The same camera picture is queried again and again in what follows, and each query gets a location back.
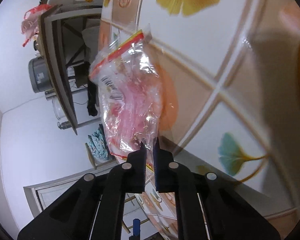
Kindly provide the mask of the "clear glass bowl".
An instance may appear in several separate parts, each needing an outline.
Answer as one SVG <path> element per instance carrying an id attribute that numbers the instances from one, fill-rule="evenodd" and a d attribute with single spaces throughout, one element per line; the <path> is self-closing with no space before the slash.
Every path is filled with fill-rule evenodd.
<path id="1" fill-rule="evenodd" d="M 53 106 L 53 111 L 54 114 L 57 118 L 57 120 L 61 120 L 62 118 L 65 117 L 65 113 L 61 107 L 61 104 L 59 103 L 59 100 L 57 99 L 57 97 L 53 97 L 52 98 L 52 106 Z"/>

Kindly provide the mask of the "black clothes pile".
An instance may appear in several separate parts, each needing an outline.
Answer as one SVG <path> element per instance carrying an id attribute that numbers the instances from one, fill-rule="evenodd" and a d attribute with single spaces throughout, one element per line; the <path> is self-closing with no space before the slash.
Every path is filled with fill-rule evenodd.
<path id="1" fill-rule="evenodd" d="M 87 104 L 87 109 L 88 109 L 88 114 L 90 116 L 97 116 L 98 111 L 96 109 L 96 102 L 97 102 L 97 87 L 96 85 L 90 81 L 89 78 L 87 78 L 87 92 L 88 92 L 88 104 Z"/>

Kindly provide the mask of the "long white side table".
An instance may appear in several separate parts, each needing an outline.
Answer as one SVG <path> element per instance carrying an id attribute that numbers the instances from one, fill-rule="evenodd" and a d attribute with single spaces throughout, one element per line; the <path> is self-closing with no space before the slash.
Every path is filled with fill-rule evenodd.
<path id="1" fill-rule="evenodd" d="M 77 133 L 77 129 L 97 122 L 98 118 L 83 122 L 77 121 L 72 90 L 70 88 L 67 68 L 72 65 L 74 59 L 81 51 L 85 50 L 85 45 L 81 45 L 73 57 L 66 62 L 64 56 L 62 28 L 70 30 L 73 34 L 82 38 L 82 34 L 66 23 L 67 20 L 81 18 L 86 23 L 88 18 L 101 18 L 102 6 L 88 3 L 78 3 L 71 5 L 54 5 L 51 9 L 39 16 L 39 37 L 42 48 L 41 55 L 48 68 L 52 90 L 54 91 L 61 107 L 65 113 L 67 121 L 71 124 L 71 129 Z"/>

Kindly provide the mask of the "grey pillow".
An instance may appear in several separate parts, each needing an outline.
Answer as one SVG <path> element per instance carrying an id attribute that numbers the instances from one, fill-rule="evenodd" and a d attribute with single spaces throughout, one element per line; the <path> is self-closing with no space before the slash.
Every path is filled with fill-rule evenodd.
<path id="1" fill-rule="evenodd" d="M 89 61 L 93 61 L 98 53 L 99 26 L 86 28 L 82 31 L 82 37 L 88 48 Z"/>

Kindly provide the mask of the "floral folded blanket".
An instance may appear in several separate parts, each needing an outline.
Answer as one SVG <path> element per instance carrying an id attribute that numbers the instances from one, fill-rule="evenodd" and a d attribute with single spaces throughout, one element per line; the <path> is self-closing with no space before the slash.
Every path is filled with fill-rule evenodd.
<path id="1" fill-rule="evenodd" d="M 88 144 L 90 146 L 94 146 L 94 147 L 100 149 L 102 143 L 107 148 L 106 141 L 105 141 L 104 135 L 102 133 L 102 129 L 99 127 L 92 134 L 88 135 Z"/>

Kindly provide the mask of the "left wooden chair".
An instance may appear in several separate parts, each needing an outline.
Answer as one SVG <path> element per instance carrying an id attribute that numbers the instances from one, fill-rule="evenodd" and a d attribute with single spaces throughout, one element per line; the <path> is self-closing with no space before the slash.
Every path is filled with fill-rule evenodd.
<path id="1" fill-rule="evenodd" d="M 108 153 L 103 143 L 101 144 L 100 149 L 94 146 L 90 146 L 88 143 L 85 143 L 84 145 L 87 151 L 88 160 L 94 170 L 96 170 L 99 166 L 107 163 L 115 165 L 119 164 L 119 161 L 113 155 Z"/>

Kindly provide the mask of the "pink clear zip bag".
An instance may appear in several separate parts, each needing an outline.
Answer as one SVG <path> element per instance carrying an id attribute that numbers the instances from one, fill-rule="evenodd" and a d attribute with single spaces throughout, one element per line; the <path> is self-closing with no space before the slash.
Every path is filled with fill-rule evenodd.
<path id="1" fill-rule="evenodd" d="M 162 113 L 162 81 L 148 52 L 149 30 L 101 49 L 89 68 L 97 85 L 101 121 L 110 153 L 120 159 L 144 145 L 151 151 Z"/>

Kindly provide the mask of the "dark metal bottle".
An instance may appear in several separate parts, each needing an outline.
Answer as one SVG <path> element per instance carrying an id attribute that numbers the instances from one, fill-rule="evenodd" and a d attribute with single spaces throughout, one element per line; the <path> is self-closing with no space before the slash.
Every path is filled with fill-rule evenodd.
<path id="1" fill-rule="evenodd" d="M 57 126 L 61 130 L 69 129 L 72 127 L 69 121 L 57 122 Z"/>

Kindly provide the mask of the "pink plastic bag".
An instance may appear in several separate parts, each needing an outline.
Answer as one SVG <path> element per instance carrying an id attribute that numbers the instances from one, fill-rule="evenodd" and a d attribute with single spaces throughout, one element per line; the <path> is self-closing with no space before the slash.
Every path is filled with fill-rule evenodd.
<path id="1" fill-rule="evenodd" d="M 39 33 L 39 16 L 51 8 L 52 6 L 49 4 L 40 4 L 25 13 L 24 20 L 21 23 L 21 33 L 25 36 L 23 47 L 27 45 L 34 35 Z"/>

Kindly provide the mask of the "grey rice cooker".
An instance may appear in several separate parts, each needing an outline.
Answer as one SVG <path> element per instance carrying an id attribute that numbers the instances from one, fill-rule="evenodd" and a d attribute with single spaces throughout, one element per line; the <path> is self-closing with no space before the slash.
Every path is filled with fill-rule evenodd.
<path id="1" fill-rule="evenodd" d="M 29 76 L 34 93 L 52 89 L 48 68 L 43 57 L 35 57 L 29 61 Z"/>

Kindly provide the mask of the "patterned tablecloth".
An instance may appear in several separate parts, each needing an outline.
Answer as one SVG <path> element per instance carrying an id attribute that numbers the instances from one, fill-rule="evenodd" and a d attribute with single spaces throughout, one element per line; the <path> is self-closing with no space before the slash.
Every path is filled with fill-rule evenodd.
<path id="1" fill-rule="evenodd" d="M 104 0 L 100 48 L 146 28 L 160 145 L 278 232 L 300 223 L 300 0 Z"/>

